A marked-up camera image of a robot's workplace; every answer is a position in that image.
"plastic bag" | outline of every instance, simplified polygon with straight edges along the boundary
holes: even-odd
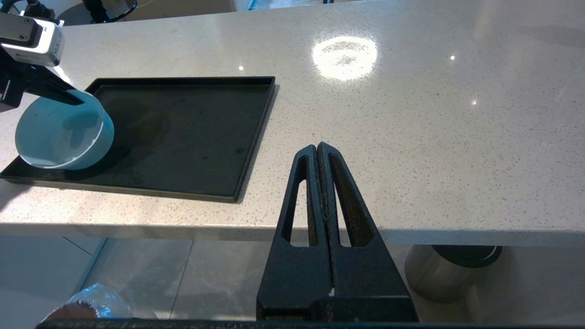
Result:
[[[130,305],[118,293],[99,283],[71,296],[66,304],[86,303],[96,312],[98,318],[131,318]]]

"tray rim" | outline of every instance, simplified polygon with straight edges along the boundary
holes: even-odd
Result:
[[[112,186],[112,185],[98,185],[98,184],[87,184],[75,181],[57,181],[57,180],[44,180],[32,177],[20,177],[10,176],[5,172],[12,166],[16,166],[16,162],[20,156],[17,156],[13,161],[10,162],[0,172],[0,179],[12,184],[22,184],[29,186],[40,186],[50,187],[57,189],[70,189],[70,190],[84,190],[84,191],[97,191],[106,193],[119,193],[119,194],[133,194],[140,196],[153,196],[153,197],[171,197],[171,198],[182,198],[187,200],[199,200],[199,201],[214,201],[223,203],[237,203],[240,194],[242,192],[242,186],[248,170],[250,169],[250,162],[252,156],[257,148],[260,147],[258,137],[261,130],[267,124],[266,115],[269,111],[270,105],[272,104],[274,97],[274,90],[276,88],[276,78],[273,76],[258,76],[258,77],[155,77],[155,78],[96,78],[89,86],[85,89],[86,92],[94,94],[101,87],[106,85],[268,85],[269,89],[266,94],[266,100],[262,109],[262,115],[260,116],[261,124],[256,128],[254,138],[252,139],[252,147],[246,155],[244,167],[238,177],[238,184],[235,189],[234,195],[220,195],[220,194],[200,194],[200,193],[186,193],[177,191],[164,191],[164,190],[153,190],[141,187],[123,187],[123,186]]]

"light blue bowl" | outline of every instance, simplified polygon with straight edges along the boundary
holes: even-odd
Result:
[[[67,105],[39,97],[16,126],[16,149],[29,165],[78,170],[102,159],[113,142],[113,123],[99,101],[81,90],[68,90],[85,103]]]

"tile floor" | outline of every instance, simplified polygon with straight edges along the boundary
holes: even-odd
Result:
[[[409,248],[389,248],[399,269]],[[84,286],[113,287],[134,317],[253,320],[269,251],[269,242],[109,239]],[[413,298],[422,321],[469,320],[463,303]]]
[[[0,328],[34,328],[79,291],[101,241],[0,235]]]

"black tray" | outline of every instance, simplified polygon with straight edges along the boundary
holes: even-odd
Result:
[[[87,89],[112,118],[109,152],[83,170],[17,157],[0,178],[65,189],[236,202],[274,77],[100,78]]]

